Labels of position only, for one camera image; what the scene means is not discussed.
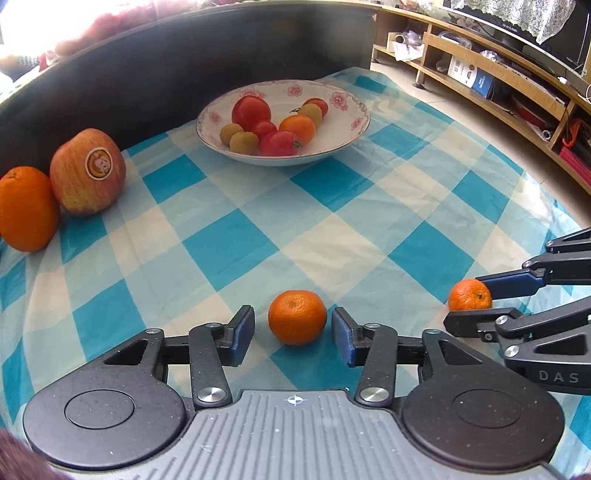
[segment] box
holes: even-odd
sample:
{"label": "box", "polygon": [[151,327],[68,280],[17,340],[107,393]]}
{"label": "box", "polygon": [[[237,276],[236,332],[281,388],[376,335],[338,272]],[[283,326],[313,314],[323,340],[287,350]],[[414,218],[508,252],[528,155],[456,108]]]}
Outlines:
{"label": "box", "polygon": [[492,92],[494,77],[490,73],[468,62],[459,60],[455,56],[452,56],[449,68],[447,69],[447,75],[461,84],[470,87],[475,92],[480,93],[485,98],[488,98]]}

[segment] lace curtain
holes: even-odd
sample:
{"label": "lace curtain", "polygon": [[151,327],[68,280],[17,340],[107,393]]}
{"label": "lace curtain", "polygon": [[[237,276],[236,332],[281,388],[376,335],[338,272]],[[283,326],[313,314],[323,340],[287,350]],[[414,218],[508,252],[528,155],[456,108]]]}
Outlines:
{"label": "lace curtain", "polygon": [[470,7],[496,15],[528,31],[537,43],[556,35],[574,9],[574,0],[452,0],[452,8]]}

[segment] tile floor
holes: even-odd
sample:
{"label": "tile floor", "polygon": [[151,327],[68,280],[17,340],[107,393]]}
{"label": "tile floor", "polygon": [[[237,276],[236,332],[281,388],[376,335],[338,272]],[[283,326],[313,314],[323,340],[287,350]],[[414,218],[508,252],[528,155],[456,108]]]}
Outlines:
{"label": "tile floor", "polygon": [[379,57],[371,69],[387,75],[413,97],[428,103],[494,145],[539,181],[582,228],[591,226],[591,198],[558,165],[520,134],[458,93],[425,79],[426,90],[413,87],[417,71],[402,63]]}

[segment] wooden tv stand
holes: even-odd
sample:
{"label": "wooden tv stand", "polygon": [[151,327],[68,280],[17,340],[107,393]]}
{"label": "wooden tv stand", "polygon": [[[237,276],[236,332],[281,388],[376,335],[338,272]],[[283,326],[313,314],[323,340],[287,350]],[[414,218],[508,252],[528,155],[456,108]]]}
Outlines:
{"label": "wooden tv stand", "polygon": [[[381,55],[394,56],[386,49],[387,37],[389,32],[402,32],[408,29],[409,20],[412,20],[413,27],[417,28],[416,23],[423,27],[423,43],[425,45],[423,57],[419,60],[405,62],[413,68],[417,69],[417,83],[423,84],[425,76],[428,76],[435,81],[444,84],[451,90],[459,93],[465,98],[471,100],[475,104],[482,107],[487,112],[491,113],[501,121],[505,122],[511,128],[523,135],[527,140],[539,148],[542,152],[548,155],[555,161],[563,170],[565,170],[581,187],[591,195],[591,185],[587,183],[581,176],[560,156],[560,146],[562,137],[567,126],[569,118],[572,118],[577,109],[583,109],[591,114],[591,104],[581,98],[578,92],[569,85],[562,84],[558,78],[547,73],[534,63],[527,60],[511,50],[500,46],[498,43],[489,40],[486,37],[480,36],[470,30],[465,30],[461,27],[444,22],[435,18],[421,15],[416,12],[403,10],[400,8],[392,8],[381,6],[377,13],[377,34],[374,44],[373,59],[378,59]],[[553,90],[558,93],[558,96],[564,101],[560,102],[556,96],[550,95],[537,87],[532,86],[530,82],[524,80],[519,75],[512,72],[490,59],[480,55],[479,53],[468,50],[461,45],[447,41],[437,35],[444,30],[450,30],[458,33],[462,37],[468,38],[473,44],[485,47],[488,50],[497,52],[502,57],[513,61],[521,67],[528,70],[533,75],[533,79],[541,79],[551,86]],[[452,79],[445,73],[440,73],[435,69],[435,62],[441,58],[442,52],[450,53],[458,59],[466,60],[482,69],[491,75],[499,78],[510,87],[523,93],[530,100],[542,107],[546,112],[553,116],[557,122],[558,127],[549,141],[543,140],[534,130],[520,117],[512,115],[506,109],[488,100],[482,95],[476,93],[471,88],[461,84],[457,80]]]}

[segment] shelf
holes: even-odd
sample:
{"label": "shelf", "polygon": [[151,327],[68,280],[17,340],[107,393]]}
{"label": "shelf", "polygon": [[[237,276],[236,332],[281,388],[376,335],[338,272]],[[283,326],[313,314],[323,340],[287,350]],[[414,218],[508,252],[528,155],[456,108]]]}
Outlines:
{"label": "shelf", "polygon": [[552,115],[556,120],[561,120],[564,116],[565,107],[556,100],[556,97],[548,93],[545,89],[538,87],[535,83],[524,76],[515,73],[513,70],[502,64],[496,63],[479,53],[462,47],[455,42],[445,38],[425,33],[423,40],[430,47],[438,48],[458,59],[464,60],[475,67],[490,73],[507,85],[512,86],[518,92],[521,92],[527,98],[540,105],[545,111]]}
{"label": "shelf", "polygon": [[438,81],[439,83],[445,85],[446,87],[450,88],[451,90],[459,93],[463,97],[469,99],[471,102],[477,104],[487,112],[491,113],[495,117],[497,117],[502,122],[509,125],[513,130],[523,135],[527,140],[533,143],[536,147],[538,147],[541,151],[543,151],[546,155],[548,155],[555,163],[560,166],[566,173],[568,173],[581,187],[585,190],[589,195],[591,195],[591,185],[589,185],[586,181],[584,181],[581,176],[567,164],[558,154],[556,154],[553,150],[548,147],[547,142],[542,140],[526,123],[519,117],[515,117],[510,113],[503,110],[500,106],[487,100],[482,95],[476,93],[474,90],[468,88],[465,85],[462,85],[457,80],[448,77],[445,74],[436,72],[435,70],[426,68],[418,63],[414,63],[413,66],[423,72],[428,77]]}
{"label": "shelf", "polygon": [[[386,55],[390,55],[393,59],[396,59],[396,56],[394,55],[394,52],[393,51],[388,51],[386,49],[386,47],[383,47],[381,45],[374,44],[374,49],[380,51],[381,53],[385,53]],[[407,65],[411,65],[411,66],[413,66],[415,68],[416,68],[416,65],[420,65],[420,62],[418,60],[403,61],[402,63],[406,63]]]}
{"label": "shelf", "polygon": [[479,35],[478,33],[473,32],[472,30],[468,30],[467,28],[458,27],[457,25],[445,22],[443,20],[438,20],[437,18],[432,18],[432,17],[428,17],[426,15],[419,14],[416,12],[403,10],[401,8],[386,7],[385,5],[383,5],[382,11],[390,12],[390,13],[393,13],[396,15],[400,15],[402,17],[412,18],[413,20],[418,20],[418,21],[421,21],[426,24],[430,23],[430,24],[435,25],[436,27],[442,28],[444,30],[450,30],[452,32],[458,33],[462,37],[469,38],[470,40],[478,43],[479,45],[486,47],[487,49],[494,50],[502,57],[505,57],[506,59],[509,59],[509,60],[514,61],[515,63],[521,65],[526,70],[530,71],[531,73],[534,73],[535,75],[537,75],[538,77],[540,77],[544,81],[548,82],[550,85],[552,85],[552,87],[556,88],[559,92],[562,92],[571,98],[575,98],[578,96],[575,89],[573,89],[569,85],[564,85],[564,84],[560,83],[558,78],[549,74],[547,71],[545,71],[541,67],[538,67],[535,63],[530,62],[525,57],[522,57],[521,55],[509,50],[508,48],[504,47],[503,45],[500,45],[497,42],[494,42],[482,35]]}

